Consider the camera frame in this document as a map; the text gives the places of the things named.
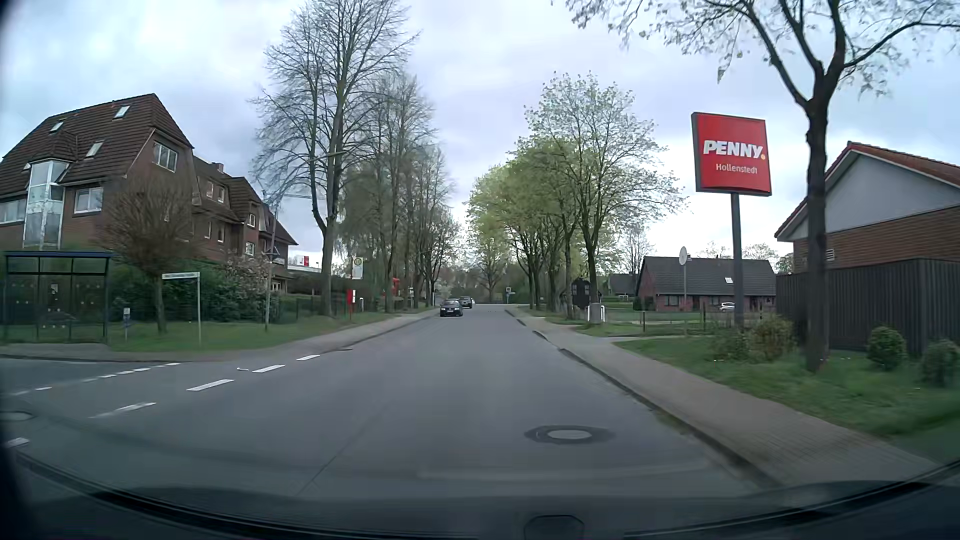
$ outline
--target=round bush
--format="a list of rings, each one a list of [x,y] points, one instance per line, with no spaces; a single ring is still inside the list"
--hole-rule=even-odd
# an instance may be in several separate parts
[[[953,371],[960,361],[960,348],[949,339],[931,344],[924,352],[920,369],[924,382],[931,386],[947,386],[953,381]]]
[[[867,358],[883,371],[893,371],[906,360],[906,341],[892,328],[876,327],[870,332]]]

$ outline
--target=metal fence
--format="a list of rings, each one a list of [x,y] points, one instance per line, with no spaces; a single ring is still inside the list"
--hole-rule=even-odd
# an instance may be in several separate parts
[[[806,333],[806,273],[777,276],[777,312]],[[864,350],[878,326],[899,331],[911,355],[960,341],[960,262],[915,258],[827,271],[829,343]]]

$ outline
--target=shrub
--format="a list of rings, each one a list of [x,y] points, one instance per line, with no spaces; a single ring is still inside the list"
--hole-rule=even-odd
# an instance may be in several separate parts
[[[765,317],[754,326],[752,338],[754,350],[772,362],[793,349],[793,324],[776,315]]]
[[[893,371],[906,359],[906,341],[892,328],[876,327],[870,333],[867,358],[883,371]]]
[[[714,360],[730,362],[752,362],[756,355],[750,347],[747,333],[737,329],[719,331],[710,341],[710,352]]]
[[[960,361],[960,348],[949,339],[931,344],[921,361],[923,381],[931,386],[947,386],[953,381],[953,370]]]

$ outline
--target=sign pole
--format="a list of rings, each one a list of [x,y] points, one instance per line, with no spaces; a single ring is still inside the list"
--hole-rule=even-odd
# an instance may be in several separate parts
[[[730,194],[733,228],[733,323],[743,330],[743,253],[740,250],[740,195]]]

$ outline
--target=lawn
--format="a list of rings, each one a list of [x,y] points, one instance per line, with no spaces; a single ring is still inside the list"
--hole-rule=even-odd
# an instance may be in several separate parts
[[[741,392],[772,400],[940,461],[960,457],[960,389],[919,383],[918,364],[881,372],[862,353],[833,351],[816,375],[799,352],[771,363],[714,362],[706,337],[617,343]]]
[[[162,336],[156,333],[156,324],[135,324],[130,328],[127,341],[124,341],[123,327],[114,325],[110,328],[110,347],[114,351],[125,352],[262,349],[351,326],[382,321],[393,316],[379,312],[354,313],[351,321],[317,315],[302,317],[296,323],[270,325],[268,332],[263,331],[263,323],[204,323],[202,347],[198,347],[197,325],[193,323],[168,323],[168,332]]]

